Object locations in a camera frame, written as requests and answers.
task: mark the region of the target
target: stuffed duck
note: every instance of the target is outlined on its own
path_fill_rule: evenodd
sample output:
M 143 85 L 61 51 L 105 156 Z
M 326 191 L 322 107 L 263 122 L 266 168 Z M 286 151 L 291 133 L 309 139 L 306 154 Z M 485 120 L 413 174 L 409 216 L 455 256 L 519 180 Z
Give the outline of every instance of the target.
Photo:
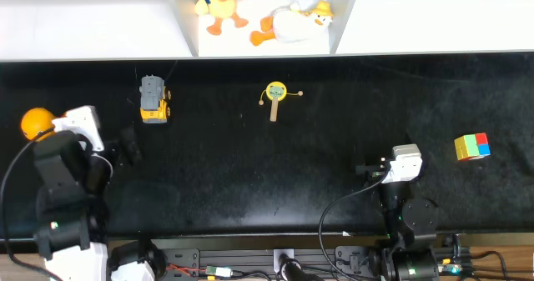
M 261 31 L 250 34 L 250 41 L 256 47 L 266 40 L 277 39 L 282 43 L 297 43 L 321 35 L 332 22 L 334 14 L 330 4 L 319 1 L 310 12 L 300 11 L 298 3 L 280 8 L 273 16 L 261 20 Z
M 236 28 L 242 28 L 249 24 L 248 20 L 237 15 L 236 8 L 236 0 L 199 0 L 194 6 L 194 11 L 200 16 L 208 13 L 213 15 L 215 23 L 207 30 L 212 35 L 220 35 L 223 32 L 221 30 L 223 20 L 226 18 L 232 18 Z

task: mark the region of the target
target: colorful cube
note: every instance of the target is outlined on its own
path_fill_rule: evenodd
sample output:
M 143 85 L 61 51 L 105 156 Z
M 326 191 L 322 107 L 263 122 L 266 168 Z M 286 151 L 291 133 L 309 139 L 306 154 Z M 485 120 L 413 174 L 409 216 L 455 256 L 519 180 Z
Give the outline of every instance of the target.
M 485 133 L 464 135 L 454 141 L 458 160 L 476 160 L 490 155 Z

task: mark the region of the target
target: toy construction vehicle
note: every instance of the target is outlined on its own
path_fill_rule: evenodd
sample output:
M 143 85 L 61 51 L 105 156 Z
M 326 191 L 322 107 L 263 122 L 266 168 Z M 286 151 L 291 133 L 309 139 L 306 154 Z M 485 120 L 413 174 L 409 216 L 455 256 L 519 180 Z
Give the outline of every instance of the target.
M 160 77 L 141 79 L 141 118 L 143 123 L 167 123 L 170 118 L 170 90 Z

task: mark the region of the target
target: orange ball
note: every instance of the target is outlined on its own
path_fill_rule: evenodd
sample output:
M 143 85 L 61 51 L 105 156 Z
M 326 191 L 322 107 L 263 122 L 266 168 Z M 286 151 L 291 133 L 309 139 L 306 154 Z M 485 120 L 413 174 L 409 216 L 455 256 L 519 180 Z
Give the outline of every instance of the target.
M 20 128 L 23 130 L 24 136 L 27 139 L 32 140 L 38 136 L 41 132 L 53 128 L 52 120 L 55 117 L 45 108 L 34 108 L 23 116 L 23 120 L 20 122 Z M 52 135 L 53 132 L 42 136 L 38 141 Z

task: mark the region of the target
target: black tabletop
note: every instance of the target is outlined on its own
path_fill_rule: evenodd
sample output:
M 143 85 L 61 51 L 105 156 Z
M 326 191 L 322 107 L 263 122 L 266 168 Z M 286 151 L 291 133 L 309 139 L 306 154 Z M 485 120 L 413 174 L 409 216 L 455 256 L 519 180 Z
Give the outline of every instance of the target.
M 413 189 L 440 206 L 439 232 L 534 228 L 534 57 L 530 53 L 178 61 L 173 120 L 140 121 L 140 78 L 174 61 L 4 63 L 0 172 L 26 142 L 23 114 L 94 105 L 104 140 L 134 125 L 144 161 L 118 166 L 105 199 L 113 237 L 316 232 L 325 206 L 361 188 L 355 144 L 390 155 L 406 135 L 424 171 Z M 291 96 L 269 121 L 258 104 L 280 80 Z M 458 162 L 454 139 L 486 133 L 491 156 Z M 42 182 L 29 153 L 7 187 L 15 237 L 36 227 Z M 325 230 L 384 233 L 366 194 L 332 209 Z

